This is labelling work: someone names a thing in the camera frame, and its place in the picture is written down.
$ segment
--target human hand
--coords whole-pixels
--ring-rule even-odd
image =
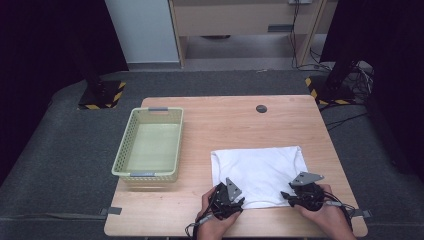
[[[332,193],[330,185],[320,184],[319,186],[325,192]],[[300,205],[295,205],[294,208],[302,216],[315,222],[331,239],[356,239],[340,208],[326,204],[324,204],[321,209],[316,212],[309,211]]]
[[[202,196],[202,210],[197,214],[197,218],[201,217],[209,206],[209,197],[215,192],[215,187]],[[201,224],[198,228],[198,240],[219,240],[222,239],[224,233],[234,224],[241,212],[232,214],[227,219],[219,220],[215,216]]]

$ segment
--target white towel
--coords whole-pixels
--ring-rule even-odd
[[[216,150],[211,161],[213,185],[229,177],[242,190],[243,209],[289,206],[280,192],[292,193],[289,182],[307,172],[299,146]]]

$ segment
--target white cabinet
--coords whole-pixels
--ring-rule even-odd
[[[105,0],[127,63],[178,63],[168,0]]]

